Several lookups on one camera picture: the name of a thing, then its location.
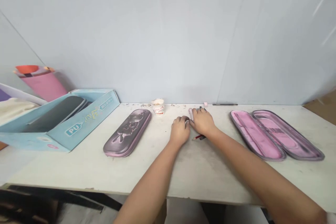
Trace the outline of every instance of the white wall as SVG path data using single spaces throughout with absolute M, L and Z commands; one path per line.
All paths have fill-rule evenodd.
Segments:
M 16 74 L 16 65 L 42 65 L 41 61 L 0 12 L 0 83 L 35 94 Z
M 321 43 L 336 4 L 324 0 L 312 17 L 319 1 L 0 0 L 0 9 L 76 88 L 115 88 L 122 102 L 299 104 L 334 84 L 335 37 Z
M 243 0 L 219 102 L 302 104 L 336 86 L 336 0 Z

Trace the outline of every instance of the paper cup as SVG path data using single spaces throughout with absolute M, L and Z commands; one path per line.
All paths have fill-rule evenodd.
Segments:
M 155 99 L 153 101 L 150 102 L 153 111 L 156 115 L 163 115 L 164 111 L 165 111 L 165 101 L 163 99 Z

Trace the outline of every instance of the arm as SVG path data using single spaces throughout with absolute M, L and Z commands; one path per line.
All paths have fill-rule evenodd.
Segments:
M 166 198 L 176 156 L 190 134 L 189 119 L 178 117 L 171 125 L 170 140 L 128 196 L 115 224 L 152 224 Z
M 280 173 L 221 132 L 209 112 L 193 109 L 191 126 L 225 155 L 271 213 L 275 223 L 326 223 L 325 211 Z

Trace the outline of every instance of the purple pencil case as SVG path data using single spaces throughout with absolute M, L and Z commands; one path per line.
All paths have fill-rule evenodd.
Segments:
M 230 115 L 243 140 L 254 154 L 267 161 L 282 161 L 286 158 L 282 148 L 269 137 L 249 113 L 234 110 Z
M 256 110 L 252 112 L 252 116 L 292 158 L 307 161 L 324 159 L 324 154 L 319 149 L 275 113 Z
M 130 155 L 151 117 L 149 110 L 134 110 L 105 143 L 103 151 L 106 156 L 126 157 Z

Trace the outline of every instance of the closed pencil case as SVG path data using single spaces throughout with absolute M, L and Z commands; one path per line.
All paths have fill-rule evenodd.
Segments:
M 267 161 L 282 161 L 286 158 L 285 152 L 249 113 L 233 110 L 230 115 L 246 145 L 254 154 Z
M 132 153 L 144 133 L 152 114 L 146 109 L 134 110 L 103 147 L 107 156 L 126 157 Z
M 285 120 L 268 110 L 256 110 L 252 116 L 294 159 L 320 161 L 324 154 Z

